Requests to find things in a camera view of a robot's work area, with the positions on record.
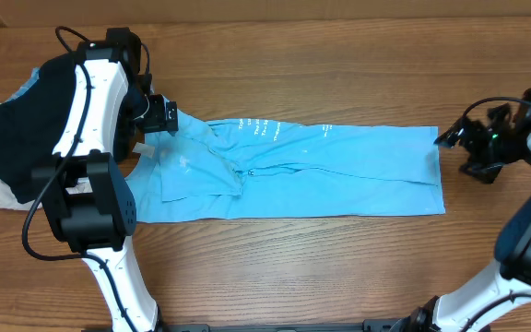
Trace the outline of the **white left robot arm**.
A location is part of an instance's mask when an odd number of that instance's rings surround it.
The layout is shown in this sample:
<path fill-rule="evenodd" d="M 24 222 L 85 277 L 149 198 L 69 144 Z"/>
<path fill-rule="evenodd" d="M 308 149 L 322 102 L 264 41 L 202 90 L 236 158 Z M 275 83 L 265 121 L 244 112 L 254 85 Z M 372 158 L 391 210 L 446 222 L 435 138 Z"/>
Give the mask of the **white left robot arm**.
<path fill-rule="evenodd" d="M 76 58 L 76 87 L 64 132 L 49 163 L 32 179 L 42 187 L 53 236 L 67 243 L 66 259 L 80 259 L 98 283 L 112 331 L 160 331 L 161 312 L 136 261 L 132 236 L 136 201 L 117 162 L 136 132 L 178 130 L 177 105 L 154 93 L 142 61 L 148 47 L 137 37 L 83 41 Z"/>

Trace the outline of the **light blue printed t-shirt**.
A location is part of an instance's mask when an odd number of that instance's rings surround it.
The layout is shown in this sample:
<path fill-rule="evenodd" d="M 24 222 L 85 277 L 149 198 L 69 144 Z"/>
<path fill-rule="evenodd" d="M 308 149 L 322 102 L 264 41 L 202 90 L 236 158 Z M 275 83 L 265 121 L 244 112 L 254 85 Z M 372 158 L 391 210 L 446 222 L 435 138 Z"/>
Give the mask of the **light blue printed t-shirt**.
<path fill-rule="evenodd" d="M 202 121 L 145 137 L 127 177 L 148 223 L 445 211 L 434 126 Z"/>

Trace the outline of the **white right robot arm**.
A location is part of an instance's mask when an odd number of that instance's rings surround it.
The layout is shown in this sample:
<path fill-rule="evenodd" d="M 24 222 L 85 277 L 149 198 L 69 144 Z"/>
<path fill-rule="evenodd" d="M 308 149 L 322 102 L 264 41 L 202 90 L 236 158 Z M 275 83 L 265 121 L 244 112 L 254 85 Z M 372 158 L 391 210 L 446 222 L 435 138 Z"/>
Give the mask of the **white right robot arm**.
<path fill-rule="evenodd" d="M 460 168 L 484 184 L 491 184 L 503 166 L 518 160 L 531 165 L 531 89 L 512 110 L 511 97 L 495 98 L 489 122 L 472 121 L 466 114 L 435 141 L 464 147 L 469 158 Z M 365 331 L 488 331 L 490 323 L 531 302 L 531 196 L 503 227 L 493 260 L 459 289 L 435 296 L 411 315 L 383 323 L 366 320 Z"/>

